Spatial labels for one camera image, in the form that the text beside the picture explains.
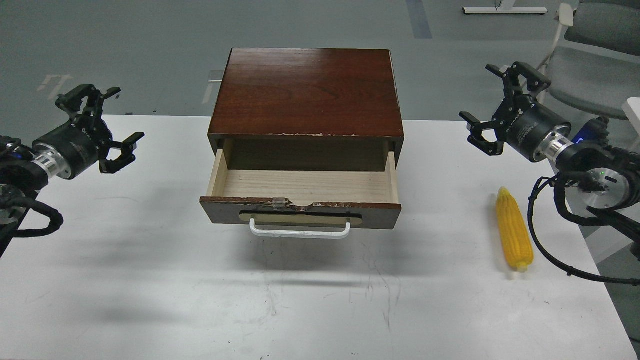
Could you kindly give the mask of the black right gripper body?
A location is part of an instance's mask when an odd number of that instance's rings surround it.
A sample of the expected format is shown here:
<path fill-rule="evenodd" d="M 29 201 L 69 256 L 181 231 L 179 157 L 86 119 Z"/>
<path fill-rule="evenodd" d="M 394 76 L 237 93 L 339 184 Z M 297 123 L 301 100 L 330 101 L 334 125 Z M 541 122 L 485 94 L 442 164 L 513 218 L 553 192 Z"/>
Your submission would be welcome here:
<path fill-rule="evenodd" d="M 534 99 L 521 99 L 511 105 L 503 100 L 492 123 L 497 139 L 509 144 L 532 163 L 545 158 L 540 146 L 549 134 L 557 132 L 566 137 L 572 129 L 569 121 Z"/>

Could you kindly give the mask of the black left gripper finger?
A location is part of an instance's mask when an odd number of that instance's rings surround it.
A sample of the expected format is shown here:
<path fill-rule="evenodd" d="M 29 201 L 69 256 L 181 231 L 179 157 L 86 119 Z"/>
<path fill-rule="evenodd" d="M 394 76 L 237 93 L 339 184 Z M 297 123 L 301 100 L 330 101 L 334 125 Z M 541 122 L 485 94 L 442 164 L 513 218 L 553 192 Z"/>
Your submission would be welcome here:
<path fill-rule="evenodd" d="M 92 126 L 102 119 L 105 100 L 121 91 L 121 88 L 114 87 L 102 93 L 93 84 L 81 84 L 66 94 L 59 94 L 55 106 L 66 112 L 72 125 Z"/>
<path fill-rule="evenodd" d="M 144 132 L 135 132 L 122 142 L 113 141 L 112 139 L 101 139 L 98 142 L 99 171 L 102 174 L 115 174 L 124 167 L 132 164 L 137 159 L 134 155 L 137 142 L 144 136 L 146 136 Z M 110 150 L 119 150 L 119 157 L 116 159 L 108 159 L 107 156 Z"/>

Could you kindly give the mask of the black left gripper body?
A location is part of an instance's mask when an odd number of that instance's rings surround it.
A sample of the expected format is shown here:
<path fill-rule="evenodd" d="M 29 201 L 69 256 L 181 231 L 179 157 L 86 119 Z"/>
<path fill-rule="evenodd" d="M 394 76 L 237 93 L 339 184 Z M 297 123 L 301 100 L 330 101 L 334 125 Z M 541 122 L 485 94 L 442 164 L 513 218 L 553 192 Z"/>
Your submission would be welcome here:
<path fill-rule="evenodd" d="M 72 180 L 105 159 L 106 145 L 113 134 L 103 119 L 78 115 L 63 125 L 39 137 L 32 144 L 32 162 L 45 171 L 48 178 Z"/>

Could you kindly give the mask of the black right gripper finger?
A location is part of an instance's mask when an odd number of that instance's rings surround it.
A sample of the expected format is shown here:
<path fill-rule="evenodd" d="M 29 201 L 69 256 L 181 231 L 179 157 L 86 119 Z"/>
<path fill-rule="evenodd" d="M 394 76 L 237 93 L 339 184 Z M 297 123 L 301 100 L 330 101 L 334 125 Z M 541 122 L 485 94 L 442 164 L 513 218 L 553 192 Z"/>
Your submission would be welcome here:
<path fill-rule="evenodd" d="M 504 100 L 510 106 L 537 104 L 538 96 L 552 84 L 546 75 L 520 61 L 503 68 L 487 64 L 485 69 L 502 80 Z"/>
<path fill-rule="evenodd" d="M 496 121 L 480 121 L 467 111 L 460 111 L 459 116 L 467 122 L 467 130 L 470 132 L 467 137 L 468 143 L 490 157 L 498 157 L 503 154 L 505 137 L 501 134 L 501 128 L 497 126 Z M 489 130 L 494 131 L 496 141 L 487 141 L 483 136 L 483 133 Z"/>

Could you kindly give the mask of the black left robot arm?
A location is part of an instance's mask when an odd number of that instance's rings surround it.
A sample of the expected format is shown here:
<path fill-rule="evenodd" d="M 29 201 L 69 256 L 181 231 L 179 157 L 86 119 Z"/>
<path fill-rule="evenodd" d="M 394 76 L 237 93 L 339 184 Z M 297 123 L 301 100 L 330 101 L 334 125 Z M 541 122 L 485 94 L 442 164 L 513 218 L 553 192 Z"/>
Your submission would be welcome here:
<path fill-rule="evenodd" d="M 115 174 L 132 164 L 144 132 L 115 141 L 103 120 L 106 100 L 121 93 L 119 87 L 102 92 L 81 84 L 59 94 L 55 106 L 68 116 L 66 123 L 36 139 L 31 146 L 17 137 L 1 137 L 1 224 L 18 224 L 29 211 L 49 219 L 45 228 L 18 230 L 19 237 L 57 231 L 64 221 L 60 212 L 39 202 L 39 192 L 54 177 L 73 180 L 94 164 L 102 174 Z"/>

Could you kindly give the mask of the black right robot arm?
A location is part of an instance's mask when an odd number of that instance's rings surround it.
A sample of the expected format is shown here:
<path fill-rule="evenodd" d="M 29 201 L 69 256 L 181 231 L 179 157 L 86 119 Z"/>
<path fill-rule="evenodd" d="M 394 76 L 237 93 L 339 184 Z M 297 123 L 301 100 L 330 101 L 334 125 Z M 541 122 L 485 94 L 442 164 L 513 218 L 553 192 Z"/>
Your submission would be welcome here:
<path fill-rule="evenodd" d="M 514 62 L 486 69 L 503 83 L 503 100 L 489 121 L 460 112 L 470 131 L 468 142 L 490 157 L 505 144 L 532 163 L 550 160 L 558 170 L 554 202 L 562 218 L 581 226 L 615 228 L 639 255 L 639 223 L 620 213 L 639 202 L 639 155 L 596 140 L 569 138 L 566 121 L 537 100 L 551 80 L 530 64 Z"/>

